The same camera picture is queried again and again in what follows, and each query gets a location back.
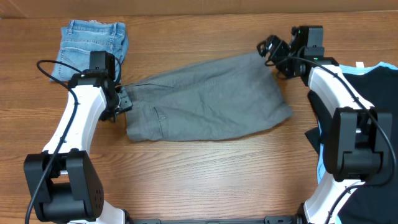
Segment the grey cotton shorts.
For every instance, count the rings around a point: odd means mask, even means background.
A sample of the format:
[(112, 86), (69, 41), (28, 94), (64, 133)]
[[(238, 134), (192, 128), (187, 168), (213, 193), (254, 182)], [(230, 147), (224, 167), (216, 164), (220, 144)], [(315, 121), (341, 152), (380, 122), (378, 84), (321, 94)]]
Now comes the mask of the grey cotton shorts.
[(293, 114), (252, 52), (164, 72), (126, 87), (132, 141), (214, 141), (273, 128)]

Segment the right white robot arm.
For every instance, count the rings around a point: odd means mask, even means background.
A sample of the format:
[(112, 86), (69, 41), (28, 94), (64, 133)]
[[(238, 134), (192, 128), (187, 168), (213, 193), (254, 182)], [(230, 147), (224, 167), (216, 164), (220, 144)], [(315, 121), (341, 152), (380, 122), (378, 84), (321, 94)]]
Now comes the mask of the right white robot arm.
[(390, 141), (392, 114), (363, 98), (343, 76), (338, 62), (324, 56), (321, 34), (298, 31), (286, 43), (276, 35), (258, 43), (266, 66), (286, 78), (300, 77), (325, 106), (331, 123), (322, 127), (320, 152), (325, 172), (313, 195), (300, 206), (296, 223), (334, 223), (348, 199), (360, 189), (390, 184), (396, 174), (374, 183), (396, 163)]

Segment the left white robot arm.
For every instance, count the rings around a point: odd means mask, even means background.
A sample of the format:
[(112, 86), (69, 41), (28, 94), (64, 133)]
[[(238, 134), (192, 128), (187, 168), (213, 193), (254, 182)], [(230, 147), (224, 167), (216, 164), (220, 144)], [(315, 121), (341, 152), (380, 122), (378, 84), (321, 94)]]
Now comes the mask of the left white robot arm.
[(127, 211), (104, 199), (89, 153), (99, 120), (119, 105), (115, 74), (106, 69), (76, 73), (68, 82), (68, 102), (51, 140), (29, 154), (24, 173), (31, 195), (28, 212), (42, 222), (131, 223)]

